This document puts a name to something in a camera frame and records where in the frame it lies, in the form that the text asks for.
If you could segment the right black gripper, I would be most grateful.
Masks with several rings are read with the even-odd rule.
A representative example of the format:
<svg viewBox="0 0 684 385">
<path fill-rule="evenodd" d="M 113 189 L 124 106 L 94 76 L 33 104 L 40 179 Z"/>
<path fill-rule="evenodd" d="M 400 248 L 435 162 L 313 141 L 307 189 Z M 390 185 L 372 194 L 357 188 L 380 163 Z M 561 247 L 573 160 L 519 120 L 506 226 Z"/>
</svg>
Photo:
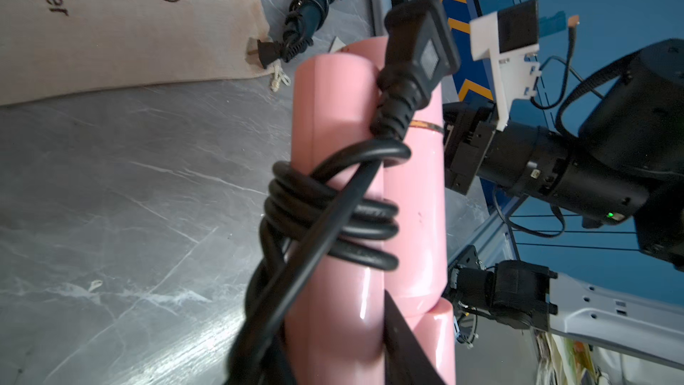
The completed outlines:
<svg viewBox="0 0 684 385">
<path fill-rule="evenodd" d="M 445 187 L 466 195 L 496 132 L 494 103 L 446 103 Z"/>
</svg>

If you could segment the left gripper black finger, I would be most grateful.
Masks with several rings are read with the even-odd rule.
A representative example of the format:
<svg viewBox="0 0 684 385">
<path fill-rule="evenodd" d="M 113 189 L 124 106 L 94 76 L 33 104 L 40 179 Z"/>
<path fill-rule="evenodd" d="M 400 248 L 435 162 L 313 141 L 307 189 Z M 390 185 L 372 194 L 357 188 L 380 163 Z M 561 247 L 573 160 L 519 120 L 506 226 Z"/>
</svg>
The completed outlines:
<svg viewBox="0 0 684 385">
<path fill-rule="evenodd" d="M 384 306 L 385 383 L 445 385 L 388 291 Z"/>
</svg>

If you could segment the pink hair dryer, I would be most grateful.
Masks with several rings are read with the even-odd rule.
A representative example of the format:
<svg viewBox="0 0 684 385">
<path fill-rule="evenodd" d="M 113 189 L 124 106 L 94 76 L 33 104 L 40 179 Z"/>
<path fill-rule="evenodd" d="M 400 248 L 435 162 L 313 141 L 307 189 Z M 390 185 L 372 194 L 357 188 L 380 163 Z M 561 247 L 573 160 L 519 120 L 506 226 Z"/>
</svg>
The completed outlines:
<svg viewBox="0 0 684 385">
<path fill-rule="evenodd" d="M 441 82 L 461 60 L 439 0 L 399 5 L 385 25 L 297 68 L 230 384 L 386 384 L 385 291 L 455 381 Z"/>
</svg>

